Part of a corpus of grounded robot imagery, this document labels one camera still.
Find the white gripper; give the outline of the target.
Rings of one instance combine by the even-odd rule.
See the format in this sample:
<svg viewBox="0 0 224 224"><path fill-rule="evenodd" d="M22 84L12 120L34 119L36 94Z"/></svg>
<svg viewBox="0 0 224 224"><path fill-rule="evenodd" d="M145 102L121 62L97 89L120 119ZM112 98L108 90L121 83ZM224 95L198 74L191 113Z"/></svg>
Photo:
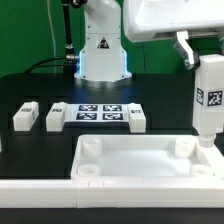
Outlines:
<svg viewBox="0 0 224 224"><path fill-rule="evenodd" d="M197 69L199 55L187 40L224 30L224 0L124 0L123 24L132 42L169 39L175 33L174 48L185 69Z"/></svg>

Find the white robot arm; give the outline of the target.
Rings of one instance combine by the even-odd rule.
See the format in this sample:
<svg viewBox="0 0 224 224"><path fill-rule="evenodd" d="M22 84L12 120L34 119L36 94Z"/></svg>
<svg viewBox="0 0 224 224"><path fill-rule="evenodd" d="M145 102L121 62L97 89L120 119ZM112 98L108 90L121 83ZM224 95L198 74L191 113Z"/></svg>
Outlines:
<svg viewBox="0 0 224 224"><path fill-rule="evenodd" d="M128 82L127 54L121 37L132 42L174 39L185 68L199 66L188 45L193 37L224 37L224 0L61 0L66 59L74 64L75 82L109 88ZM72 46L69 9L84 9L85 46L78 55Z"/></svg>

